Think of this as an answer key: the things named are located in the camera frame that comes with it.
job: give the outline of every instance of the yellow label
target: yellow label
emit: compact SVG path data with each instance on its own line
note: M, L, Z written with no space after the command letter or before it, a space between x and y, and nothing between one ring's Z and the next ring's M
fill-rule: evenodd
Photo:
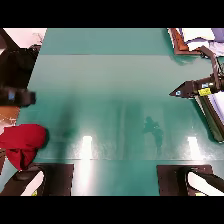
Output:
M31 196L37 196L37 190L35 190Z
M205 196L205 194L201 193L201 192L197 192L195 193L196 196Z
M198 90L198 92L200 96L207 96L209 94L212 94L210 88L201 89L201 90Z

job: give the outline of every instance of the red fabric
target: red fabric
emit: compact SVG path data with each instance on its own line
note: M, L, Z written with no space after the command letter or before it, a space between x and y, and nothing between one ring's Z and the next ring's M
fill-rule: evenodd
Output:
M24 170L33 161L37 149L45 142L46 130L37 124L21 124L5 127L0 135L0 148L6 149L6 156L18 170Z

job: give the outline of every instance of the pile of clothes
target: pile of clothes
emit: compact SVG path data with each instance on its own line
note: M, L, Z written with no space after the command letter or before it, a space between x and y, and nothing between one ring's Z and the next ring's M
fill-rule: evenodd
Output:
M224 28L168 28L175 54L200 54L201 46L224 56Z

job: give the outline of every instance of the green table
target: green table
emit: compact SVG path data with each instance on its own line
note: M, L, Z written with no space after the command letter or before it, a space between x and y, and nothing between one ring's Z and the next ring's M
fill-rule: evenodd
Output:
M200 160L222 175L223 144L195 101L169 96L210 61L172 52L166 29L49 29L28 87L37 103L17 122L50 132L35 162L74 163L73 195L158 195L157 164Z

